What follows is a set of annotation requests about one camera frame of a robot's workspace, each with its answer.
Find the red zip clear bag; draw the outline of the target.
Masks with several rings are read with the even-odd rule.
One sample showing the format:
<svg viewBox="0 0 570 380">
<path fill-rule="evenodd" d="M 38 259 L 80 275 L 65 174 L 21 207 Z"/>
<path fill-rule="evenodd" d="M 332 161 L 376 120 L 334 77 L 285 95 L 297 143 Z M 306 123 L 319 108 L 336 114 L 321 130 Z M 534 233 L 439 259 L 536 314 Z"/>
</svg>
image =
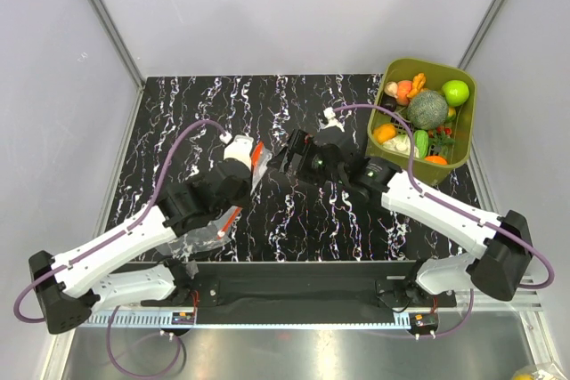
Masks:
<svg viewBox="0 0 570 380">
<path fill-rule="evenodd" d="M 264 146 L 262 142 L 259 142 L 255 147 L 251 161 L 252 161 L 252 172 L 253 172 L 253 179 L 252 179 L 252 191 L 255 191 L 259 183 L 261 182 L 266 170 L 267 170 L 267 163 L 271 158 L 270 151 Z M 217 232 L 217 239 L 223 239 L 228 233 L 229 229 L 231 228 L 232 224 L 235 222 L 236 217 L 240 214 L 242 208 L 235 207 L 230 210 L 226 215 L 223 216 L 225 219 L 225 224 L 221 227 Z"/>
</svg>

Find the green netted melon toy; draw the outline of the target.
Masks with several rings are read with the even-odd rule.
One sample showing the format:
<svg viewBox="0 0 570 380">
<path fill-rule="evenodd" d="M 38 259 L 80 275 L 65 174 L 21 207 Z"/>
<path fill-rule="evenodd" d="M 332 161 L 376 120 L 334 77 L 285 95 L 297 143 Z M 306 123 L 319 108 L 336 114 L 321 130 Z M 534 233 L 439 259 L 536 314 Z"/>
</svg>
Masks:
<svg viewBox="0 0 570 380">
<path fill-rule="evenodd" d="M 416 95 L 407 108 L 408 120 L 417 128 L 432 130 L 442 125 L 448 115 L 446 99 L 436 91 L 423 91 Z"/>
</svg>

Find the olive green plastic basket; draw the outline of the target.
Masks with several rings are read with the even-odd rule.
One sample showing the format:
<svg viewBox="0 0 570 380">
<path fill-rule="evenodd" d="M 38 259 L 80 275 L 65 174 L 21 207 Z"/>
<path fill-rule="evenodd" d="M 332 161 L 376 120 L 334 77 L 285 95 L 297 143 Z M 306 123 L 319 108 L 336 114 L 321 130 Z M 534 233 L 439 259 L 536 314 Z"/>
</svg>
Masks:
<svg viewBox="0 0 570 380">
<path fill-rule="evenodd" d="M 401 58 L 392 61 L 382 77 L 380 89 L 375 103 L 379 105 L 384 94 L 384 87 L 387 82 L 399 82 L 401 80 L 411 80 L 419 73 L 424 73 L 427 78 L 427 89 L 441 90 L 442 85 L 450 80 L 461 80 L 465 82 L 470 91 L 470 96 L 465 103 L 456 108 L 457 116 L 446 125 L 452 129 L 452 138 L 455 140 L 453 146 L 443 155 L 448 164 L 446 166 L 437 165 L 425 160 L 414 160 L 413 173 L 416 179 L 435 186 L 442 182 L 453 169 L 463 166 L 470 155 L 471 137 L 476 110 L 476 81 L 465 71 L 452 66 L 423 61 L 414 58 Z M 402 168 L 408 165 L 408 158 L 390 150 L 385 150 L 382 145 L 373 139 L 373 131 L 385 123 L 393 123 L 398 134 L 406 134 L 405 130 L 393 120 L 389 115 L 373 110 L 367 128 L 368 143 L 366 155 L 369 157 L 381 157 L 398 164 Z"/>
</svg>

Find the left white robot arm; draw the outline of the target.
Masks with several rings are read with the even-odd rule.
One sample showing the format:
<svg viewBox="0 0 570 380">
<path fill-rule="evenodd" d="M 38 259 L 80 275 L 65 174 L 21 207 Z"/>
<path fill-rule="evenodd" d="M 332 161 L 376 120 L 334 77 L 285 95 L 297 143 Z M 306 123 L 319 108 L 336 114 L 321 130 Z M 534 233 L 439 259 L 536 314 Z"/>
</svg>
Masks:
<svg viewBox="0 0 570 380">
<path fill-rule="evenodd" d="M 118 272 L 141 253 L 178 239 L 200 252 L 221 246 L 232 213 L 250 201 L 255 167 L 230 156 L 209 172 L 170 184 L 134 217 L 92 241 L 58 255 L 28 259 L 34 294 L 52 335 L 68 332 L 101 310 L 130 303 L 181 305 L 191 298 L 190 274 L 179 262 Z"/>
</svg>

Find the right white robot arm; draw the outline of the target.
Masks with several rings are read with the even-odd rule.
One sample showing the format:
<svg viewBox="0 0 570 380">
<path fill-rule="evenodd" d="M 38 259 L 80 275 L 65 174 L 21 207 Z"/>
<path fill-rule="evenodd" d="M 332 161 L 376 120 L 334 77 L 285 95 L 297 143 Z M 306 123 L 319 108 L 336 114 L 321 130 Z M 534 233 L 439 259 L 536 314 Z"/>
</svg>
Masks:
<svg viewBox="0 0 570 380">
<path fill-rule="evenodd" d="M 275 169 L 321 187 L 337 184 L 369 209 L 386 209 L 421 222 L 463 248 L 462 255 L 417 261 L 402 294 L 421 306 L 443 292 L 475 288 L 503 302 L 513 299 L 533 256 L 525 217 L 474 208 L 425 184 L 384 158 L 367 158 L 337 127 L 315 136 L 296 130 Z"/>
</svg>

